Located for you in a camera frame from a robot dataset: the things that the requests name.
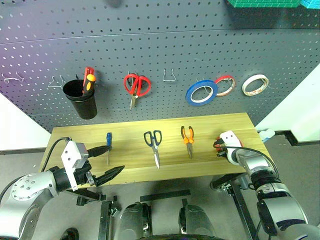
tape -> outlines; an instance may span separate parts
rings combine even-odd
[[[259,87],[258,89],[254,90],[254,91],[246,91],[247,86],[252,83],[253,81],[256,80],[262,80],[263,84],[261,85],[261,87]],[[269,79],[263,75],[263,74],[257,74],[257,75],[253,75],[251,77],[249,77],[242,85],[242,91],[245,95],[247,96],[254,96],[257,95],[259,93],[261,93],[263,90],[265,90],[267,88],[269,84]]]
[[[218,94],[216,95],[217,97],[223,97],[223,96],[228,95],[229,93],[231,93],[231,91],[236,87],[236,80],[235,80],[235,78],[234,78],[233,76],[231,76],[231,75],[225,75],[225,76],[219,77],[218,79],[216,79],[216,80],[214,81],[215,84],[218,84],[218,83],[220,83],[221,81],[229,81],[229,80],[232,81],[232,84],[231,84],[231,86],[229,87],[229,89],[226,90],[226,91],[224,91],[224,92],[218,93]]]
[[[201,100],[193,99],[193,94],[195,93],[195,91],[197,91],[200,88],[204,88],[204,87],[206,87],[207,89],[210,89],[209,95]],[[198,107],[198,106],[202,106],[202,105],[210,103],[215,98],[217,93],[218,93],[218,86],[217,86],[217,84],[214,83],[214,81],[202,80],[202,81],[198,81],[195,84],[193,84],[186,91],[185,99],[188,102],[188,104],[190,104],[191,106]]]

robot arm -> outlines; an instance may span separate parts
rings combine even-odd
[[[308,225],[305,212],[281,182],[277,167],[267,156],[242,147],[232,131],[222,133],[213,146],[218,149],[218,156],[246,170],[256,191],[259,217],[267,234],[281,240],[320,239],[320,229]]]
[[[30,240],[43,206],[59,192],[89,183],[100,186],[118,175],[125,166],[112,168],[100,177],[91,174],[90,157],[108,151],[109,146],[86,150],[83,143],[69,141],[61,159],[64,167],[57,166],[45,172],[28,174],[16,181],[8,200],[0,208],[0,239]]]

orange-handled pliers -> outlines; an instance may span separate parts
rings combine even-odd
[[[194,130],[192,129],[191,126],[189,126],[189,132],[190,132],[190,137],[187,138],[186,132],[185,132],[185,126],[181,126],[181,136],[183,138],[183,142],[186,144],[186,149],[188,150],[189,157],[190,159],[192,159],[192,144],[195,141],[194,141]]]

wooden tabletop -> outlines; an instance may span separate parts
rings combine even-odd
[[[189,158],[182,139],[181,126],[185,126],[187,136],[189,126],[194,130],[192,159]],[[154,130],[162,132],[162,142],[158,148],[160,169],[156,167],[152,148],[147,146],[144,140],[144,133]],[[39,169],[42,168],[50,147],[58,138],[72,137],[73,141],[84,143],[87,149],[91,149],[105,145],[106,134],[112,132],[109,166],[106,153],[89,158],[91,173],[97,177],[111,168],[125,165],[124,170],[106,185],[242,173],[242,167],[232,165],[224,157],[217,157],[217,151],[213,148],[215,139],[228,130],[232,130],[245,147],[259,150],[269,156],[248,115],[233,113],[55,127]],[[61,154],[64,147],[64,141],[56,145],[46,169],[54,166],[63,167]]]

gray pegboard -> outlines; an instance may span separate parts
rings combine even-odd
[[[319,12],[301,7],[244,11],[225,1],[112,1],[116,7],[107,1],[3,3],[0,72],[8,77],[19,72],[25,81],[1,80],[0,91],[49,132],[58,126],[238,112],[248,112],[257,124],[319,64]],[[7,28],[18,22],[20,28]],[[98,79],[98,115],[91,120],[78,117],[61,88],[48,88],[52,76],[70,81],[82,77],[85,66],[94,67]],[[163,82],[164,68],[168,78],[173,68],[176,82]],[[135,70],[150,78],[152,88],[130,110],[123,77]],[[270,79],[269,87],[245,96],[243,82],[260,73]],[[186,91],[196,79],[225,74],[235,77],[235,91],[202,107],[187,104]]]

